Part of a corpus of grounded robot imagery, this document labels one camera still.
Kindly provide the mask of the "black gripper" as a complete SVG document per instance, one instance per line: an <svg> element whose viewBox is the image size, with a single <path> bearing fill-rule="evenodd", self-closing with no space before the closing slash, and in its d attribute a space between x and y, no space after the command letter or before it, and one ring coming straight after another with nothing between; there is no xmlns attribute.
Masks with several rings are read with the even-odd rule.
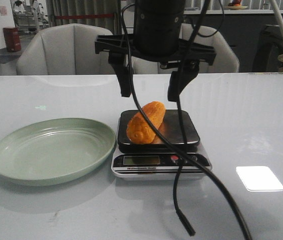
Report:
<svg viewBox="0 0 283 240"><path fill-rule="evenodd" d="M182 39L182 15L152 16L141 14L135 17L133 33L121 35L98 35L95 53L108 52L108 63L113 68L122 97L130 97L130 74L126 65L128 51L131 55L151 62L179 62L171 73L168 100L177 102L185 87L199 73L199 61L212 65L216 57L213 47Z"/></svg>

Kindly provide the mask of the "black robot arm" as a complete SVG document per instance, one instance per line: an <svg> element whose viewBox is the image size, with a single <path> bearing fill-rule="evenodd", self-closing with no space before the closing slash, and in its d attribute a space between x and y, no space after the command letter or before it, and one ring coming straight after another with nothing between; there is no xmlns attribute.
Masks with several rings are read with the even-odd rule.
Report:
<svg viewBox="0 0 283 240"><path fill-rule="evenodd" d="M216 57L214 48L194 43L208 5L209 1L206 1L197 24L191 27L188 40L179 37L185 9L183 0L138 0L134 4L132 34L97 36L95 52L109 53L108 63L115 71L123 97L132 93L130 73L124 66L128 56L160 63L161 67L174 70L168 88L171 102L175 102L197 77L200 61L213 64Z"/></svg>

